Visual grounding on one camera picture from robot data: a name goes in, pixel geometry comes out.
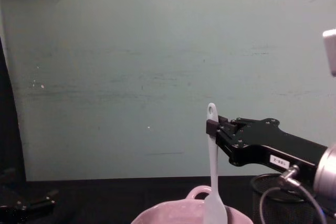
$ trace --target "black mesh wastebasket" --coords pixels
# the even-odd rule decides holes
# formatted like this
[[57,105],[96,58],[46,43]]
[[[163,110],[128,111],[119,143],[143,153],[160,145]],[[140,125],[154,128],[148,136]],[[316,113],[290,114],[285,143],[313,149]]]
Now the black mesh wastebasket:
[[[271,187],[279,187],[280,174],[264,174],[251,180],[253,189],[253,223],[261,224],[259,203],[262,194]],[[294,192],[274,191],[268,194],[263,205],[264,219],[271,224],[312,224],[314,209]]]

